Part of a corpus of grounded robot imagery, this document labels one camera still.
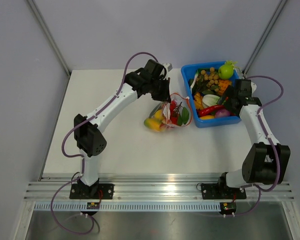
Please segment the blue plastic container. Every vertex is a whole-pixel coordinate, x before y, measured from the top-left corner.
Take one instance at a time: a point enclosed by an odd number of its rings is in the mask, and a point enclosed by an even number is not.
[[[186,90],[186,94],[190,97],[190,105],[193,111],[193,119],[194,123],[198,128],[207,128],[207,127],[214,127],[214,126],[221,126],[221,125],[229,125],[229,124],[237,124],[241,121],[241,119],[237,116],[227,116],[227,117],[220,117],[214,119],[207,119],[202,120],[198,117],[195,108],[195,102],[191,94],[191,90],[188,84],[189,79],[193,79],[195,77],[197,69],[207,69],[214,67],[216,70],[219,69],[226,61],[216,61],[216,62],[207,62],[207,63],[198,63],[198,64],[191,64],[185,65],[181,68],[181,73],[184,80],[184,86]],[[229,79],[232,81],[232,85],[235,85],[235,80],[239,79],[239,76],[236,71],[234,71],[233,76]]]

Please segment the white wall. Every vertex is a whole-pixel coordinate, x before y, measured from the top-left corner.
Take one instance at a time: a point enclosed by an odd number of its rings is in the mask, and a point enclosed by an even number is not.
[[[285,178],[292,183],[300,210],[300,0],[288,2],[248,75],[269,75],[284,86],[282,99],[264,112],[281,144],[291,148]],[[255,82],[262,103],[279,92],[268,80]]]
[[[35,1],[71,69],[122,69],[140,51],[174,68],[222,60],[243,67],[279,2]]]
[[[0,0],[0,240],[38,179],[66,84],[25,2]]]

